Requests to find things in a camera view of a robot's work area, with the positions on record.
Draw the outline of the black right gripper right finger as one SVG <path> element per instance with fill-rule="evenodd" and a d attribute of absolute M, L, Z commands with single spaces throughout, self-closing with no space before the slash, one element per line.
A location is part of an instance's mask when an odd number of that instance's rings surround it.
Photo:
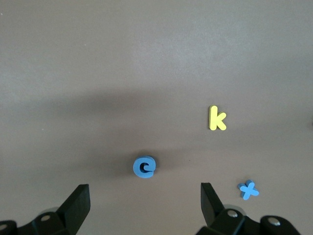
<path fill-rule="evenodd" d="M 210 183 L 201 183 L 201 210 L 206 226 L 198 231 L 199 235 L 300 234 L 282 217 L 266 215 L 256 222 L 236 209 L 226 209 Z"/>

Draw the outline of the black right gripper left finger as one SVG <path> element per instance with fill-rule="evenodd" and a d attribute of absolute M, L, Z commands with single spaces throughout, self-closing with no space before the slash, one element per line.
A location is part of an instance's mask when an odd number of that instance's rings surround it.
<path fill-rule="evenodd" d="M 90 211 L 89 185 L 79 185 L 55 212 L 45 212 L 28 224 L 0 222 L 2 235 L 75 235 Z"/>

